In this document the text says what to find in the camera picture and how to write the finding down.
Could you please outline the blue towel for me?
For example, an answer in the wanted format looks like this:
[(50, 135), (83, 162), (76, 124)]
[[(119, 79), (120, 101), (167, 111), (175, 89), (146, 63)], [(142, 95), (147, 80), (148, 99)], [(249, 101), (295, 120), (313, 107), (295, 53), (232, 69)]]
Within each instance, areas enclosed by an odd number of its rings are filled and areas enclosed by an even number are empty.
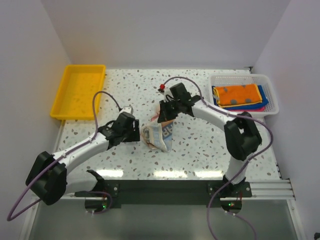
[[(253, 109), (253, 108), (260, 108), (260, 107), (266, 106), (269, 103), (269, 101), (267, 100), (267, 98), (265, 96), (265, 93), (264, 93), (264, 91), (262, 89), (262, 86), (258, 85), (258, 89), (259, 89), (259, 91), (260, 91), (260, 93), (262, 95), (262, 103), (257, 103), (257, 104), (252, 104), (252, 105), (245, 105), (245, 106), (233, 106), (233, 107), (230, 107), (230, 108), (248, 108), (248, 109)], [(216, 97), (214, 96), (214, 94), (213, 94), (213, 100), (214, 100), (214, 104), (216, 106), (218, 106), (217, 103), (216, 103)]]

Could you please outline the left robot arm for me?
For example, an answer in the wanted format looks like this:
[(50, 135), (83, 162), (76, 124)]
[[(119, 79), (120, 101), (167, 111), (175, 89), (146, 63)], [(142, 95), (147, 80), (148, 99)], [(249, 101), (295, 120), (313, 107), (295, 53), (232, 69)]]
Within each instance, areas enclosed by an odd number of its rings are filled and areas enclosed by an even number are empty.
[(120, 143), (140, 141), (140, 121), (131, 113), (121, 112), (83, 141), (53, 154), (41, 152), (26, 178), (25, 184), (46, 205), (53, 205), (66, 193), (67, 176), (75, 168)]

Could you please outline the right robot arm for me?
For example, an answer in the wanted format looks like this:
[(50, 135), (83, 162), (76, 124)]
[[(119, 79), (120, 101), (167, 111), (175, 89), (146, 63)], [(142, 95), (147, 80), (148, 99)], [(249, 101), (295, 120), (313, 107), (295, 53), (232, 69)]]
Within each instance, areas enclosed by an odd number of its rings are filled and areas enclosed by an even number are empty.
[(161, 84), (158, 91), (163, 95), (163, 100), (159, 102), (158, 123), (168, 122), (176, 119), (179, 114), (185, 114), (213, 124), (224, 132), (230, 161), (224, 174), (227, 181), (223, 183), (222, 189), (227, 196), (235, 196), (246, 177), (249, 158), (262, 144), (262, 137), (251, 115), (248, 112), (232, 115), (226, 110), (219, 110), (206, 102), (202, 94), (192, 96), (183, 83), (170, 88)]

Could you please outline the pink microfiber towel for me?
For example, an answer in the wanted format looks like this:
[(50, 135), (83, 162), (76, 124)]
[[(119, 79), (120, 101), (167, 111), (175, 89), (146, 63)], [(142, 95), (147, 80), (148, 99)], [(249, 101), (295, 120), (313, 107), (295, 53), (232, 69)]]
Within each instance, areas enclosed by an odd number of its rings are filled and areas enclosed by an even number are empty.
[(258, 108), (239, 108), (239, 107), (228, 107), (225, 108), (228, 111), (232, 112), (263, 112), (265, 110), (265, 106), (258, 107)]

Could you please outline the orange grey cat towel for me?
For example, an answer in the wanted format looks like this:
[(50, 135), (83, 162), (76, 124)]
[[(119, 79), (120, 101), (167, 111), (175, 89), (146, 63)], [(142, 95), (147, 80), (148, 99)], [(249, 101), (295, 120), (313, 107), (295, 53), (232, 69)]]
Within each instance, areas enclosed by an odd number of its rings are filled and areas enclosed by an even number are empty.
[(263, 102), (256, 84), (214, 86), (212, 93), (221, 108), (241, 107)]

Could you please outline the white orange patterned towel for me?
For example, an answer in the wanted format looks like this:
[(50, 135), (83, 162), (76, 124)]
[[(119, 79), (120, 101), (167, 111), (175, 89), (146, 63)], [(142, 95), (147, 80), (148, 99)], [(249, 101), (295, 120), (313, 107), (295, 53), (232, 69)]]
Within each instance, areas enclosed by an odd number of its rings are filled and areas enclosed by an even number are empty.
[(159, 149), (163, 152), (172, 150), (174, 121), (169, 120), (158, 123), (160, 105), (155, 107), (155, 115), (145, 124), (140, 131), (143, 142), (151, 149)]

